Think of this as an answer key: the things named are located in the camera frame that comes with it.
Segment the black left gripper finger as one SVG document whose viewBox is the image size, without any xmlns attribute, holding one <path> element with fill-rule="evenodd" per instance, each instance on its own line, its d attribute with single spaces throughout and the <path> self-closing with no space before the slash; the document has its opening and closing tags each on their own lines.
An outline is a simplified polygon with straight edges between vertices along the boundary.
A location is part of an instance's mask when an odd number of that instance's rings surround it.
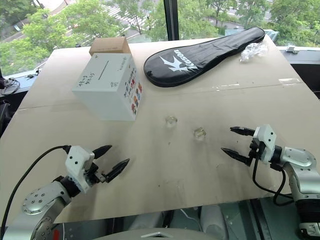
<svg viewBox="0 0 320 240">
<path fill-rule="evenodd" d="M 128 165 L 130 159 L 127 158 L 119 163 L 117 163 L 110 172 L 105 175 L 105 181 L 107 183 L 111 182 L 114 178 L 116 178 Z"/>
<path fill-rule="evenodd" d="M 112 145 L 103 145 L 95 150 L 92 151 L 95 158 L 102 157 L 107 151 L 111 149 Z"/>
</svg>

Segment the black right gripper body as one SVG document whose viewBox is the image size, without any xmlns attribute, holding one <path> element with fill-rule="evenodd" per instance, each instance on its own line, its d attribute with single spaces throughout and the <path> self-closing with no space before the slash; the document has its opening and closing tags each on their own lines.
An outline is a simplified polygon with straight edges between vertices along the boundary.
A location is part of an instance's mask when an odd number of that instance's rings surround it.
<svg viewBox="0 0 320 240">
<path fill-rule="evenodd" d="M 254 140 L 252 140 L 249 145 L 249 148 L 250 148 L 250 151 L 249 151 L 248 160 L 246 163 L 248 167 L 251 166 L 253 159 L 261 160 L 262 153 L 265 150 L 265 144 L 262 141 L 258 141 L 258 143 L 256 143 Z"/>
</svg>

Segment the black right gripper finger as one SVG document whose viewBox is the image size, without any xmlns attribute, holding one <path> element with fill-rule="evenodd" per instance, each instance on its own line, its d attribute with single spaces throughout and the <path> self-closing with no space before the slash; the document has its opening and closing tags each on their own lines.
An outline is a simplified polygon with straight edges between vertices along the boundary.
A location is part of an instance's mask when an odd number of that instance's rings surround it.
<svg viewBox="0 0 320 240">
<path fill-rule="evenodd" d="M 226 153 L 229 157 L 231 157 L 234 160 L 237 160 L 241 163 L 244 163 L 247 166 L 251 165 L 251 159 L 249 157 L 240 155 L 237 151 L 222 147 L 221 150 Z"/>
<path fill-rule="evenodd" d="M 242 136 L 254 136 L 255 134 L 255 129 L 247 128 L 247 127 L 242 127 L 242 126 L 232 126 L 230 127 L 230 131 L 234 132 L 236 134 L 242 135 Z"/>
</svg>

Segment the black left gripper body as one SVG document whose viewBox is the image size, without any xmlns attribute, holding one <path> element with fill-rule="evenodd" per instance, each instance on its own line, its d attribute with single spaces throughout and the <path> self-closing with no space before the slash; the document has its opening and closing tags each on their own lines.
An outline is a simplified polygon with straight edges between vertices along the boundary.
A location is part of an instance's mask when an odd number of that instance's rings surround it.
<svg viewBox="0 0 320 240">
<path fill-rule="evenodd" d="M 98 172 L 99 167 L 93 162 L 89 169 L 84 171 L 84 178 L 86 183 L 92 187 L 98 183 L 107 183 L 107 178 L 101 172 Z"/>
</svg>

